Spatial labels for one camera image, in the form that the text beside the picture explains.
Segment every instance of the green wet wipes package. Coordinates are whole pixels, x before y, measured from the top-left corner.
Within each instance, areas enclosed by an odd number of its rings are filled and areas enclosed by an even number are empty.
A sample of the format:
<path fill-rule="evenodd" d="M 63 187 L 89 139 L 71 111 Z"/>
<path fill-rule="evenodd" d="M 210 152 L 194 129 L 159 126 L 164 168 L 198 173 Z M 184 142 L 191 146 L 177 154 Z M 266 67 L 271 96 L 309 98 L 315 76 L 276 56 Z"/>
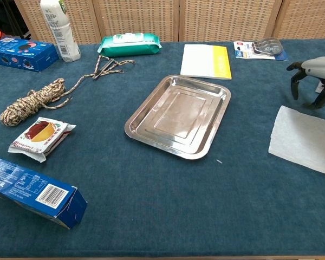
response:
<path fill-rule="evenodd" d="M 115 58 L 155 54 L 161 49 L 159 37 L 154 34 L 116 34 L 104 37 L 97 52 Z"/>

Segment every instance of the blue cookie box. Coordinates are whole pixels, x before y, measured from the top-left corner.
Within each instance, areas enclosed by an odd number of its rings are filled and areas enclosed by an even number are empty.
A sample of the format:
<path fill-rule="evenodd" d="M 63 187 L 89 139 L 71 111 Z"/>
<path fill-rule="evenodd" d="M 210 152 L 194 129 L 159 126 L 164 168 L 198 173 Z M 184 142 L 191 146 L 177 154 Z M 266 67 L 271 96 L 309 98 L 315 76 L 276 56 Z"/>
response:
<path fill-rule="evenodd" d="M 0 40 L 0 65 L 41 72 L 59 59 L 51 43 L 4 38 Z"/>
<path fill-rule="evenodd" d="M 61 181 L 0 159 L 0 198 L 71 229 L 81 222 L 87 202 Z"/>

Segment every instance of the wicker panel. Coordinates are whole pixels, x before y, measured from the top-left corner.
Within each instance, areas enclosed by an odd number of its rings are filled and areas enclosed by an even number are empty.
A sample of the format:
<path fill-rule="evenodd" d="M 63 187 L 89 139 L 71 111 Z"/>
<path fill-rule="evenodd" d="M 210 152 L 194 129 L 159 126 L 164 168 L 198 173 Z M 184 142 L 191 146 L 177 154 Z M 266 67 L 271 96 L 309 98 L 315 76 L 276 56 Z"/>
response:
<path fill-rule="evenodd" d="M 179 0 L 93 0 L 101 36 L 154 33 L 178 40 Z"/>
<path fill-rule="evenodd" d="M 284 0 L 274 36 L 325 38 L 325 0 Z"/>
<path fill-rule="evenodd" d="M 181 0 L 180 41 L 258 40 L 270 36 L 282 0 Z"/>
<path fill-rule="evenodd" d="M 39 1 L 15 0 L 31 35 L 38 41 L 55 43 L 47 25 Z M 100 43 L 101 36 L 92 0 L 66 0 L 65 6 L 70 19 L 72 32 L 78 44 Z"/>

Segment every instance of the barcode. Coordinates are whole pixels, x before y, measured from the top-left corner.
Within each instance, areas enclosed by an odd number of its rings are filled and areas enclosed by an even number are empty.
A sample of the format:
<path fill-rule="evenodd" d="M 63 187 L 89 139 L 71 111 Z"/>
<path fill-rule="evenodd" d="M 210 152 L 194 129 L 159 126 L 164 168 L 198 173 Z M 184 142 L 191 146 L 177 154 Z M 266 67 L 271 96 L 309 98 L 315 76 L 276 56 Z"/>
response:
<path fill-rule="evenodd" d="M 60 45 L 60 51 L 62 54 L 68 55 L 68 51 L 65 45 Z"/>
<path fill-rule="evenodd" d="M 5 38 L 5 39 L 2 39 L 1 41 L 2 42 L 11 42 L 13 40 L 14 40 L 13 38 Z"/>
<path fill-rule="evenodd" d="M 48 184 L 46 188 L 38 195 L 36 201 L 56 209 L 65 196 L 69 193 L 63 188 Z"/>

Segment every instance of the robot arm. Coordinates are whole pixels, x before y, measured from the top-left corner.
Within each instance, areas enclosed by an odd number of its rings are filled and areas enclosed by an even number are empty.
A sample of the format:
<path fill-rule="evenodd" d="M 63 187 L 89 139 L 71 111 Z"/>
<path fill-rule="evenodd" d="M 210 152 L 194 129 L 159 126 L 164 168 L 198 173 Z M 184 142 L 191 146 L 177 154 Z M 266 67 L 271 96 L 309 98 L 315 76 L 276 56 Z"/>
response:
<path fill-rule="evenodd" d="M 287 67 L 287 70 L 298 69 L 298 72 L 291 77 L 291 93 L 295 100 L 298 99 L 298 84 L 307 75 L 318 78 L 323 84 L 323 90 L 316 100 L 309 105 L 310 108 L 318 109 L 325 106 L 325 57 L 318 57 L 304 62 L 294 62 Z"/>

